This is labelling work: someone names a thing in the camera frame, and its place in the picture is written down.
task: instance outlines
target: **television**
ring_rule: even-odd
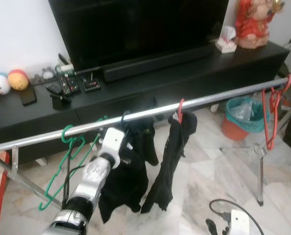
[[[152,63],[143,67],[150,70],[192,60],[195,58],[192,53],[183,52],[204,47],[209,40],[219,37],[228,0],[49,0],[49,3],[75,71],[82,73],[122,65],[129,68],[146,61]]]

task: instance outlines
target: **tiled floor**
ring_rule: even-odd
[[[195,114],[199,121],[197,132],[191,136],[185,148],[186,158],[181,159],[175,172],[174,199],[167,211],[154,205],[149,213],[140,214],[122,206],[113,212],[108,223],[103,224],[96,210],[90,221],[89,235],[208,235],[207,218],[216,222],[221,234],[226,224],[208,207],[211,200],[218,198],[235,201],[246,208],[266,235],[291,235],[291,149],[277,137],[274,150],[266,156],[265,204],[259,207],[256,202],[256,155],[240,149],[221,152],[219,148],[252,146],[257,141],[263,141],[264,134],[250,134],[245,141],[234,142],[221,132],[222,113],[214,115],[208,109],[201,109]],[[168,131],[169,126],[162,123],[156,128],[155,145],[160,161]],[[62,156],[63,153],[51,156],[47,166],[31,163],[20,170],[45,188]],[[153,167],[147,164],[147,169],[149,190],[159,172],[159,165]],[[80,174],[77,172],[73,177],[71,188],[76,185]],[[58,188],[63,178],[59,177],[54,188]],[[37,196],[21,185],[9,182],[2,207],[0,235],[41,234],[57,210],[49,206],[40,212],[40,202]],[[258,234],[258,231],[253,230],[251,234]]]

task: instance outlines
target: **plastic bag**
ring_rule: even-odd
[[[260,101],[248,97],[230,99],[226,105],[226,118],[247,132],[264,130],[264,111]]]

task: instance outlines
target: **black television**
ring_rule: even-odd
[[[75,71],[102,69],[116,80],[208,54],[207,42],[219,37],[228,0],[49,3]]]

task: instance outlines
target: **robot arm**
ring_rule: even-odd
[[[100,192],[111,169],[120,164],[119,149],[125,134],[109,128],[98,157],[88,163],[82,180],[66,206],[55,216],[43,235],[85,235],[93,212],[98,206]]]

